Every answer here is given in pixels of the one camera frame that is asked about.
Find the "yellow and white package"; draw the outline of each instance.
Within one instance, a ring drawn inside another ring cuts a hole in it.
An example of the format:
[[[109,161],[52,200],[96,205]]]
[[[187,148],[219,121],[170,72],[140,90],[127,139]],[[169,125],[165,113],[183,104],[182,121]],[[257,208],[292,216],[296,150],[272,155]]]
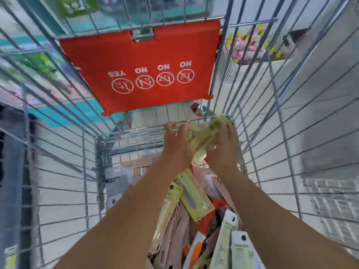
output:
[[[167,191],[167,196],[164,199],[161,213],[159,214],[155,234],[152,238],[152,244],[149,251],[151,254],[156,253],[159,243],[163,238],[168,222],[174,212],[177,203],[180,200],[182,192],[183,188],[180,185],[171,182],[171,185],[169,186]]]
[[[208,124],[194,124],[190,133],[189,149],[195,151],[193,162],[201,162],[206,157],[206,149],[212,139],[218,136],[221,129],[221,123],[230,123],[230,121],[220,114]]]
[[[262,262],[253,247],[248,233],[232,232],[232,269],[261,269]]]
[[[181,200],[195,222],[214,210],[211,200],[193,177],[190,169],[176,176],[176,181],[183,186]]]
[[[232,231],[238,230],[238,227],[239,219],[237,215],[227,209],[225,211],[209,269],[231,268],[231,233]]]

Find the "person's right hand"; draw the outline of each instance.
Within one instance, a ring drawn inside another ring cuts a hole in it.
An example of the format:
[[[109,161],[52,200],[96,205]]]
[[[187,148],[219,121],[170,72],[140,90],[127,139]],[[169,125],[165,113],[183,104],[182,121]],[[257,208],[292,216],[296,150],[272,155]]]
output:
[[[237,167],[237,131],[231,124],[222,123],[219,137],[207,147],[209,167],[221,176],[228,171],[238,171]]]

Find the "person's left hand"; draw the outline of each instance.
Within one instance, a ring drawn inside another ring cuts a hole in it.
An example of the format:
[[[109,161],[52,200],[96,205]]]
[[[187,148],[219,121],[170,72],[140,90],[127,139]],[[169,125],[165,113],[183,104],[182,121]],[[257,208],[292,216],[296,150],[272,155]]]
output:
[[[194,152],[188,149],[187,132],[191,130],[189,124],[182,124],[178,131],[173,131],[176,122],[168,122],[164,125],[164,148],[161,160],[170,166],[173,172],[178,175],[190,167]]]

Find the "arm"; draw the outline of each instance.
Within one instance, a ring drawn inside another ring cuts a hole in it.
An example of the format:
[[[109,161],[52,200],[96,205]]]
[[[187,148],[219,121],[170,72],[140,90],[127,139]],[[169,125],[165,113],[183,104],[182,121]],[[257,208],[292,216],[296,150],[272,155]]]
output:
[[[286,211],[258,188],[236,163],[237,132],[221,127],[209,166],[229,191],[240,219],[267,269],[359,268],[359,261]]]
[[[165,125],[160,159],[61,258],[55,269],[144,268],[168,186],[193,157],[187,149],[187,126],[180,126],[177,135],[174,126]]]

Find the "hang hole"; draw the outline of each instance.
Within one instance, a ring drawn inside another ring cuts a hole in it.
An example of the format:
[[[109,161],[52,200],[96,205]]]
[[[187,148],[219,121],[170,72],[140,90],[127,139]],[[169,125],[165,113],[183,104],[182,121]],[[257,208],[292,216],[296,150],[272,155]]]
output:
[[[155,33],[152,27],[134,29],[131,31],[134,42],[154,40]]]

